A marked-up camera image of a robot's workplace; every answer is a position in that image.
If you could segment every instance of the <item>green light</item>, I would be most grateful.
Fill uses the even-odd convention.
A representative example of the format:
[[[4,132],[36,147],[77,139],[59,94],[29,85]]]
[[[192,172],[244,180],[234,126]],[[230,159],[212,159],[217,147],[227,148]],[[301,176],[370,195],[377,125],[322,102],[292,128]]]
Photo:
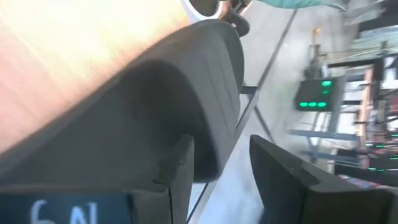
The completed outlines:
[[[323,81],[322,82],[322,86],[330,86],[331,85],[331,81]]]
[[[318,107],[325,107],[326,106],[326,103],[325,102],[319,102],[318,103]]]

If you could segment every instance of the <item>gray floor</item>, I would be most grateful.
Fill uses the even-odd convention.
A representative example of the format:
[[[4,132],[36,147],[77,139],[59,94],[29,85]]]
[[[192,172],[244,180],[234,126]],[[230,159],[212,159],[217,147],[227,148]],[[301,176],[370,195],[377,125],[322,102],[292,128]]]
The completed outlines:
[[[245,81],[248,85],[257,85],[293,13],[293,10],[276,9],[257,1],[248,9],[245,18],[251,23],[251,31],[242,38],[246,58]],[[306,120],[293,109],[292,100],[302,79],[302,70],[308,64],[312,30],[321,28],[318,42],[324,52],[340,51],[348,48],[356,29],[343,27],[342,24],[342,15],[328,7],[298,10],[270,67],[258,107],[276,143],[288,151],[297,152],[306,148],[300,139],[289,136],[287,130],[293,128],[298,120],[303,124]],[[249,160],[249,138],[252,134],[266,136],[255,115],[249,120],[197,223],[257,223],[263,207]],[[203,185],[193,186],[190,209],[202,189]]]

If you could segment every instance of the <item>desk surface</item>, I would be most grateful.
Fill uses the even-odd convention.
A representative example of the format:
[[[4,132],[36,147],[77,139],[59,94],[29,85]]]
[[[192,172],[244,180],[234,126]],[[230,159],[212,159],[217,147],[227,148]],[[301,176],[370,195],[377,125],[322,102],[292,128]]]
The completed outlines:
[[[189,24],[181,0],[0,3],[0,153]]]

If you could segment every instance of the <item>teal bag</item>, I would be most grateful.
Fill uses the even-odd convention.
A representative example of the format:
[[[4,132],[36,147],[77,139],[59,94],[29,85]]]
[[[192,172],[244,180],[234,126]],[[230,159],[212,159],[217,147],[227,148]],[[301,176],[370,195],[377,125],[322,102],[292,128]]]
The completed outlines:
[[[345,8],[343,8],[338,4],[317,1],[317,0],[258,0],[258,1],[282,9],[301,9],[305,7],[314,7],[314,6],[329,6],[338,9],[340,11],[346,10]]]

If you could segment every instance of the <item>concrete floor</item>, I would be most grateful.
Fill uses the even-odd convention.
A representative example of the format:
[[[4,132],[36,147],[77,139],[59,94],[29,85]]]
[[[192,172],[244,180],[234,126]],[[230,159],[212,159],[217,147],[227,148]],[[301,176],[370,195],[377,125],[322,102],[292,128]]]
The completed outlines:
[[[275,55],[275,48],[289,19],[294,16],[291,28]],[[345,50],[356,32],[355,27],[343,27],[342,14],[328,7],[293,10],[276,9],[261,2],[253,2],[245,18],[251,23],[250,33],[242,38],[248,85],[257,85],[271,61],[268,76],[261,87],[259,111],[271,129],[276,144],[290,152],[306,149],[301,139],[287,134],[298,120],[307,120],[293,109],[293,98],[302,79],[302,70],[308,65],[308,46],[312,30],[320,27],[318,43],[323,52]],[[242,108],[247,103],[243,98]],[[238,141],[223,175],[196,220],[203,224],[257,223],[263,206],[252,176],[249,159],[249,137],[257,134],[266,137],[256,115],[252,115]],[[203,184],[195,184],[190,210],[193,208]]]

